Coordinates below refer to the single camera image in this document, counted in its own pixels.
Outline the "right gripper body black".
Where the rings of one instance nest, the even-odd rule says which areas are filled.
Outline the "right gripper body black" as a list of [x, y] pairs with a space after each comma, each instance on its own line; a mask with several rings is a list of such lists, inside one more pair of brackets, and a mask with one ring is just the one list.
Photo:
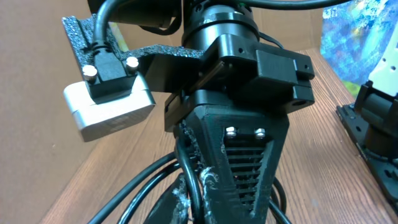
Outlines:
[[170, 93], [165, 130], [198, 105], [231, 103], [291, 113], [314, 104], [310, 57], [234, 34], [194, 37], [186, 47], [151, 45], [141, 50], [150, 90]]

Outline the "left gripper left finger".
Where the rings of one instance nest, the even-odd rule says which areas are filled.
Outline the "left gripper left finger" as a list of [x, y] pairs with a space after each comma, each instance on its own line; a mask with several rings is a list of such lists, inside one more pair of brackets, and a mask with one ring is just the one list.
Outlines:
[[187, 224], [189, 208], [185, 178], [180, 173], [156, 201], [144, 224]]

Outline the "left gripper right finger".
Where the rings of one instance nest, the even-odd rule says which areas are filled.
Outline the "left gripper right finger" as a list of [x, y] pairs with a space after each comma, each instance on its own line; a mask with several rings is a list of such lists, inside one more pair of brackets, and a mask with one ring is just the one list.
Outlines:
[[200, 172], [205, 223], [218, 223], [216, 214], [218, 205], [221, 202], [222, 181], [223, 179], [215, 172], [214, 167], [206, 167]]

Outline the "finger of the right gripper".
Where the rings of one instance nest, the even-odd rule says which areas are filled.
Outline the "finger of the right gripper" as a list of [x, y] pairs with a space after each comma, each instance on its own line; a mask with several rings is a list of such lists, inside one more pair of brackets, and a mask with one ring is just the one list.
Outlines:
[[177, 142], [188, 153], [193, 170], [199, 174], [205, 167], [203, 155], [201, 153], [198, 139], [192, 128], [190, 128], [185, 119], [181, 120], [174, 126], [174, 137], [178, 138]]
[[202, 105], [185, 120], [198, 139], [204, 168], [214, 167], [223, 179], [218, 223], [265, 223], [287, 115]]

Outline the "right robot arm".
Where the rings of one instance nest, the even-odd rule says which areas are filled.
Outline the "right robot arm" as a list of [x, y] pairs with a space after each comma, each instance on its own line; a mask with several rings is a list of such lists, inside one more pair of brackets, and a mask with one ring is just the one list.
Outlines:
[[90, 1], [91, 40], [78, 56], [98, 76], [95, 99], [125, 90], [139, 60], [151, 90], [170, 93], [165, 129], [175, 149], [133, 178], [92, 219], [101, 223], [133, 190], [127, 223], [147, 194], [181, 169], [147, 223], [287, 223], [275, 177], [288, 115], [314, 102], [312, 62], [260, 32], [247, 1]]

